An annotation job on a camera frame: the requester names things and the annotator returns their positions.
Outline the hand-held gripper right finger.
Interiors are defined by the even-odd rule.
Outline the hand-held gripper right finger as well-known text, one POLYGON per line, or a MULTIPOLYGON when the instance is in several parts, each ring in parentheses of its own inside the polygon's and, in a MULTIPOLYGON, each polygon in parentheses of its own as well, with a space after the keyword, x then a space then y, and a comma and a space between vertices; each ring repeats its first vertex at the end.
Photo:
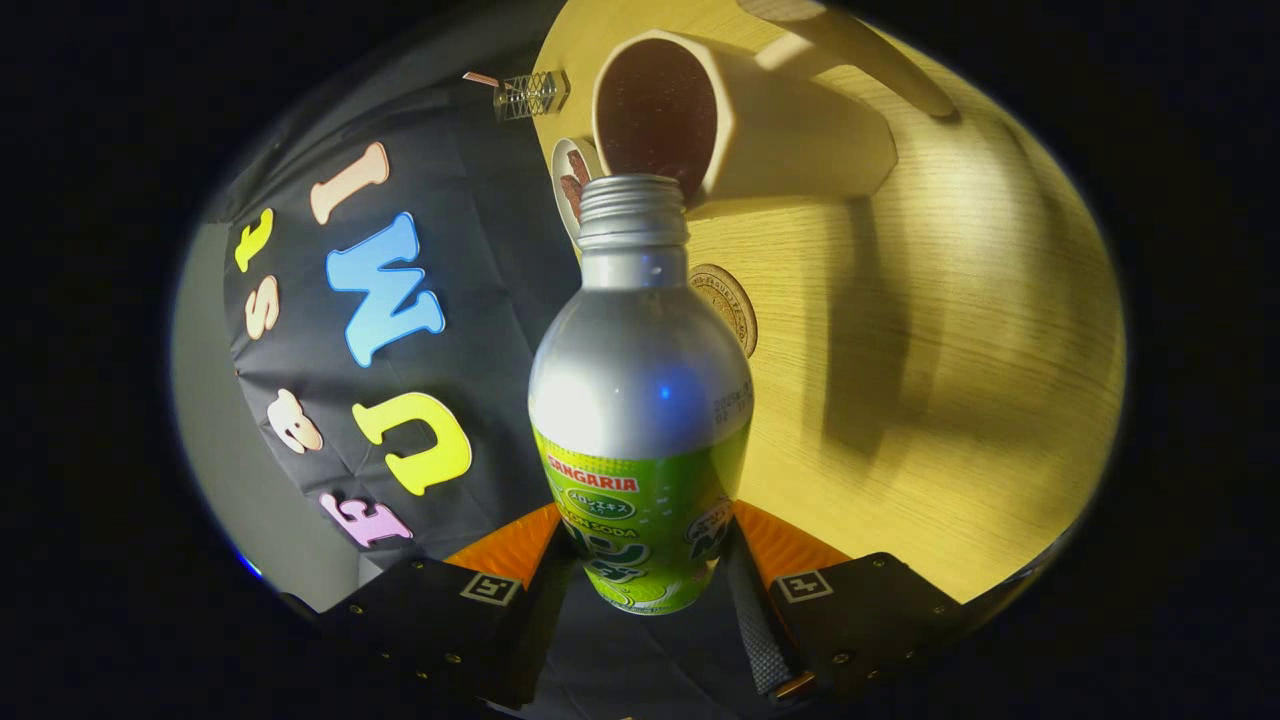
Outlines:
POLYGON ((854 559, 736 500, 724 568, 756 691, 852 700, 957 635, 963 606, 887 552, 854 559))

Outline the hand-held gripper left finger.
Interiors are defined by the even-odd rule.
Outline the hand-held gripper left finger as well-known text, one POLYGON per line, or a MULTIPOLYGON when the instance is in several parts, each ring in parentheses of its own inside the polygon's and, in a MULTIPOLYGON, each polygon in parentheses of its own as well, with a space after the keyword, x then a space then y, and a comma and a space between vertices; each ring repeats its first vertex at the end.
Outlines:
POLYGON ((325 611, 296 594, 285 605, 326 650, 518 710, 535 698, 576 557, 547 503, 448 559, 402 559, 325 611))

